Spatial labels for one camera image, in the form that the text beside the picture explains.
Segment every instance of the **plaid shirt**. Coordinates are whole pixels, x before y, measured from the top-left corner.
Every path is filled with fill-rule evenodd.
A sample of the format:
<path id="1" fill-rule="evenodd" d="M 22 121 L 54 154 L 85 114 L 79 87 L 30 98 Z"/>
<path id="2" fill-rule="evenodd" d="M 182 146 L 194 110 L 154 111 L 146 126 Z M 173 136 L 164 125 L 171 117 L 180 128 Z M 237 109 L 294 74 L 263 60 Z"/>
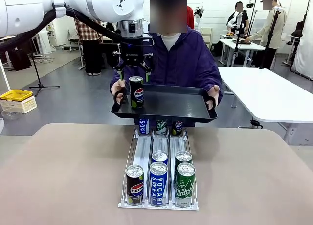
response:
<path id="1" fill-rule="evenodd" d="M 97 33 L 92 28 L 89 28 L 84 23 L 80 22 L 78 19 L 75 19 L 75 25 L 77 29 L 77 35 L 80 40 L 99 40 L 101 35 Z"/>

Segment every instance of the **blue can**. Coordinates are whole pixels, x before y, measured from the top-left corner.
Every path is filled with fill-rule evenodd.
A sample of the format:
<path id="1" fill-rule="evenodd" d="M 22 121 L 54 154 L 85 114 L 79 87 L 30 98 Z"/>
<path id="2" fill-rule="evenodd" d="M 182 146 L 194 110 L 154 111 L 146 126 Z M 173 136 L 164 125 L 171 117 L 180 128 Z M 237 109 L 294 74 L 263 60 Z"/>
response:
<path id="1" fill-rule="evenodd" d="M 168 155 L 165 151 L 156 150 L 152 153 L 152 163 L 154 162 L 163 162 L 167 165 Z"/>
<path id="2" fill-rule="evenodd" d="M 142 135 L 147 135 L 149 133 L 149 120 L 139 119 L 139 132 Z"/>
<path id="3" fill-rule="evenodd" d="M 151 205 L 164 206 L 166 197 L 167 166 L 163 162 L 150 165 Z"/>

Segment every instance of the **pepsi logo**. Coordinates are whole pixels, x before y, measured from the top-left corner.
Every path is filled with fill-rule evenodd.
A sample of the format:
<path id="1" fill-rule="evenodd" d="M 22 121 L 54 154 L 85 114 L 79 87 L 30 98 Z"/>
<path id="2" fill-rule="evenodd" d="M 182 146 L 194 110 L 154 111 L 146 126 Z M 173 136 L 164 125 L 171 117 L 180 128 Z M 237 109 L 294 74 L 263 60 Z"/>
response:
<path id="1" fill-rule="evenodd" d="M 178 121 L 175 123 L 175 127 L 177 130 L 181 130 L 182 129 L 182 121 Z"/>
<path id="2" fill-rule="evenodd" d="M 142 100 L 143 99 L 143 88 L 139 88 L 135 91 L 135 97 L 138 100 Z"/>
<path id="3" fill-rule="evenodd" d="M 131 193 L 138 197 L 143 193 L 143 182 L 131 187 Z"/>

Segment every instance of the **person's hand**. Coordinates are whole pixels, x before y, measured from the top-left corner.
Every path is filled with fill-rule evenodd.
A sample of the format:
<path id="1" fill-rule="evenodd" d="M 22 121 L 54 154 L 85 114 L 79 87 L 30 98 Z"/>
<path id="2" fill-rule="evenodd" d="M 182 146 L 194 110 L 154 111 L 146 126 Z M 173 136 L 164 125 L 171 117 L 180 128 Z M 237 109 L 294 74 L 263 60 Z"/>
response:
<path id="1" fill-rule="evenodd" d="M 121 79 L 119 79 L 117 82 L 115 82 L 113 84 L 113 86 L 111 87 L 111 93 L 112 95 L 115 95 L 116 92 L 120 91 L 123 87 L 125 87 L 125 80 L 121 81 Z M 123 94 L 118 94 L 117 95 L 117 102 L 118 104 L 121 104 L 121 99 L 123 97 Z"/>
<path id="2" fill-rule="evenodd" d="M 220 87 L 215 85 L 207 92 L 211 97 L 215 99 L 216 106 L 219 104 L 219 91 Z M 211 100 L 206 102 L 209 106 L 209 110 L 213 108 L 213 102 Z"/>
<path id="3" fill-rule="evenodd" d="M 247 38 L 245 39 L 245 43 L 248 43 L 248 42 L 250 42 L 250 41 L 251 41 L 250 37 L 247 37 Z"/>

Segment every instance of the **microphone stand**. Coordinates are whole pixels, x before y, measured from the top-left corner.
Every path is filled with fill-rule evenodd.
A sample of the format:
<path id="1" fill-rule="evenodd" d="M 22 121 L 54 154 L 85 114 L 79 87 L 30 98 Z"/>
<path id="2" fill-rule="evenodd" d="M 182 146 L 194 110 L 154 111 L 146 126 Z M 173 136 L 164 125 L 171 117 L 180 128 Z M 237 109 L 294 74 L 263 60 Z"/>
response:
<path id="1" fill-rule="evenodd" d="M 35 63 L 34 51 L 33 51 L 33 47 L 32 47 L 32 44 L 31 44 L 31 43 L 30 43 L 30 48 L 31 48 L 31 58 L 32 58 L 33 63 L 34 63 L 35 71 L 36 71 L 37 78 L 38 78 L 38 82 L 39 82 L 36 87 L 29 87 L 30 89 L 39 88 L 39 89 L 37 90 L 37 93 L 35 94 L 35 97 L 37 97 L 37 95 L 39 94 L 39 92 L 40 92 L 41 89 L 43 89 L 43 88 L 60 88 L 60 86 L 49 86 L 49 87 L 46 87 L 46 86 L 44 86 L 44 85 L 41 83 L 40 77 L 39 77 L 39 74 L 38 74 L 38 70 L 37 70 L 37 66 L 36 66 L 36 63 Z"/>
<path id="2" fill-rule="evenodd" d="M 277 18 L 278 18 L 278 15 L 280 14 L 280 11 L 277 9 L 276 10 L 276 13 L 274 15 L 274 20 L 273 20 L 273 23 L 272 23 L 272 26 L 270 28 L 270 31 L 269 31 L 269 35 L 268 35 L 268 42 L 266 43 L 266 47 L 265 47 L 265 50 L 264 50 L 264 55 L 263 55 L 263 58 L 262 58 L 262 63 L 259 67 L 259 69 L 263 69 L 263 65 L 264 65 L 264 61 L 265 61 L 265 56 L 268 52 L 268 48 L 269 48 L 269 44 L 270 44 L 270 41 L 273 37 L 273 32 L 274 32 L 274 28 L 275 28 L 275 25 L 276 25 L 276 22 L 277 22 Z"/>
<path id="3" fill-rule="evenodd" d="M 248 28 L 248 36 L 250 35 L 252 25 L 253 25 L 252 18 L 253 18 L 253 14 L 254 14 L 255 5 L 256 5 L 256 0 L 254 0 L 254 5 L 253 5 L 253 10 L 252 10 L 252 15 L 251 15 L 251 24 L 249 24 L 249 28 Z"/>

